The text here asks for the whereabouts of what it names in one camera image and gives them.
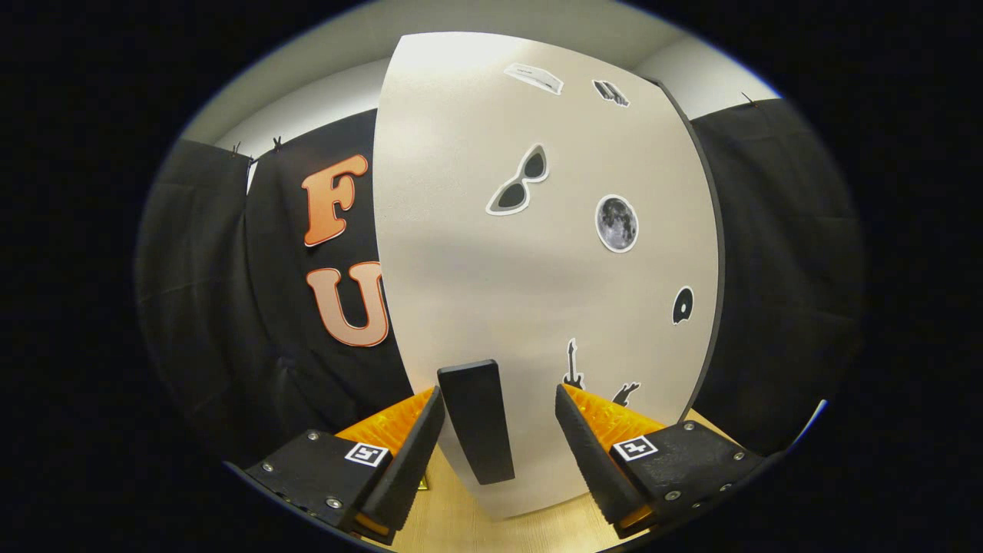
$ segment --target wooden table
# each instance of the wooden table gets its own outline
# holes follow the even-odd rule
[[[696,411],[690,410],[685,418],[733,442]],[[409,519],[396,533],[392,546],[381,547],[401,553],[586,553],[607,549],[648,532],[618,539],[590,494],[518,517],[490,519],[457,478],[440,448],[434,449],[427,467],[427,481],[430,489],[417,492]]]

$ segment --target black rectangular block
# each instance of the black rectangular block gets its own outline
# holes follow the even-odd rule
[[[391,461],[387,448],[309,430],[246,473],[298,509],[349,531]]]
[[[498,363],[488,359],[445,367],[436,377],[447,416],[478,482],[495,484],[515,478]]]

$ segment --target black fabric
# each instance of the black fabric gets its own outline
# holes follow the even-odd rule
[[[714,174],[725,278],[693,407],[762,455],[791,444],[860,345],[861,229],[819,137],[783,99],[692,121]]]
[[[253,299],[248,168],[243,155],[179,141],[151,187],[135,265],[140,323],[161,381],[206,446],[246,466],[317,422]]]
[[[359,285],[348,270],[378,261],[373,212],[373,139],[376,110],[365,111],[283,143],[260,157],[246,200],[248,273],[270,339],[288,351],[288,373],[322,427],[337,432],[413,394],[391,325],[372,347],[350,346],[325,329],[307,274],[332,268],[342,311],[354,327],[367,322]],[[354,176],[355,200],[337,213],[340,235],[305,245],[309,228],[304,180],[353,155],[369,169]]]

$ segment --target sticker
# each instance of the sticker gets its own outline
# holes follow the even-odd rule
[[[595,225],[601,242],[616,254],[627,252],[638,241],[635,208],[616,194],[608,194],[598,202]]]
[[[675,304],[672,305],[672,323],[678,325],[689,320],[693,313],[693,288],[683,286],[676,293]]]
[[[614,448],[626,461],[635,461],[636,459],[640,459],[646,455],[651,455],[659,450],[653,446],[652,442],[650,442],[645,436],[639,436],[638,438],[619,442],[614,444]]]
[[[547,155],[542,144],[534,144],[519,162],[512,178],[498,187],[485,206],[488,215],[514,215],[529,207],[529,183],[540,183],[549,176]]]
[[[571,338],[566,345],[566,366],[568,372],[563,375],[563,384],[586,390],[584,374],[577,372],[577,338]]]
[[[521,63],[513,63],[505,68],[505,75],[532,85],[546,92],[552,92],[559,96],[563,90],[563,81],[545,69],[532,67]]]
[[[354,448],[352,448],[352,451],[348,452],[345,459],[361,464],[367,464],[368,466],[378,466],[388,451],[389,450],[387,448],[370,446],[369,444],[359,442]]]
[[[594,83],[594,88],[605,101],[613,101],[621,107],[628,107],[630,103],[628,98],[624,97],[624,94],[613,83],[609,83],[608,81],[592,81],[592,83]]]
[[[618,393],[614,395],[614,399],[612,399],[611,402],[617,403],[622,407],[627,407],[628,395],[641,388],[641,386],[642,385],[637,382],[633,382],[631,384],[622,384],[621,390],[618,390]]]

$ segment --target guitar sticker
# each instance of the guitar sticker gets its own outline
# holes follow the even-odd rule
[[[580,390],[584,388],[584,374],[577,372],[577,338],[571,338],[566,345],[567,373],[563,375],[563,384],[568,384]]]

